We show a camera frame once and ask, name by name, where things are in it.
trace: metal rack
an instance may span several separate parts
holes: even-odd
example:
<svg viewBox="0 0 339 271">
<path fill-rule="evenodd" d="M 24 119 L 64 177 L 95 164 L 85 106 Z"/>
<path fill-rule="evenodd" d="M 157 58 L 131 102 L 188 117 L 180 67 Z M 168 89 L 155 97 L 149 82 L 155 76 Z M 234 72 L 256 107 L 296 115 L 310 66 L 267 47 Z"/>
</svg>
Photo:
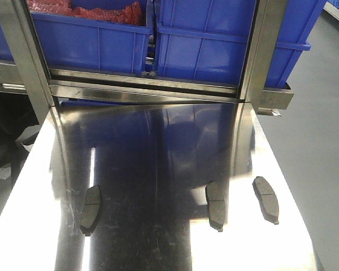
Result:
<svg viewBox="0 0 339 271">
<path fill-rule="evenodd" d="M 339 21 L 339 9 L 327 2 L 325 3 L 324 10 Z"/>
<path fill-rule="evenodd" d="M 149 103 L 241 103 L 286 109 L 293 92 L 264 89 L 287 0 L 259 0 L 239 87 L 84 69 L 49 68 L 25 0 L 0 0 L 0 24 L 14 62 L 0 60 L 0 91 L 27 94 L 40 123 L 55 97 Z"/>
</svg>

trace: concrete floor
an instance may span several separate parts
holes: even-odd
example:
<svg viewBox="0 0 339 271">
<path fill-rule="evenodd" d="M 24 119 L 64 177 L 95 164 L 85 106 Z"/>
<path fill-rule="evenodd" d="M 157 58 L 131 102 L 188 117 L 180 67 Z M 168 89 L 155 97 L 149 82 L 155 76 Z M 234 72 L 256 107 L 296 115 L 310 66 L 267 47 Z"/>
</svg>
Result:
<svg viewBox="0 0 339 271">
<path fill-rule="evenodd" d="M 259 116 L 325 270 L 339 271 L 339 22 L 326 12 L 282 117 Z"/>
</svg>

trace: metal tabletop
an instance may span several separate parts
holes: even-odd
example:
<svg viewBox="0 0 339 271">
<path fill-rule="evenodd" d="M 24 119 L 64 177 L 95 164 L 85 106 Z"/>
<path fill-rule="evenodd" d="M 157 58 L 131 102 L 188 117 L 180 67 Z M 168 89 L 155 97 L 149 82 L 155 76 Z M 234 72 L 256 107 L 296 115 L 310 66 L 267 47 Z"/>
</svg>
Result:
<svg viewBox="0 0 339 271">
<path fill-rule="evenodd" d="M 279 201 L 266 221 L 252 186 Z M 225 197 L 223 232 L 205 186 Z M 90 237 L 87 188 L 103 206 Z M 249 103 L 52 107 L 0 216 L 0 270 L 323 270 Z"/>
</svg>

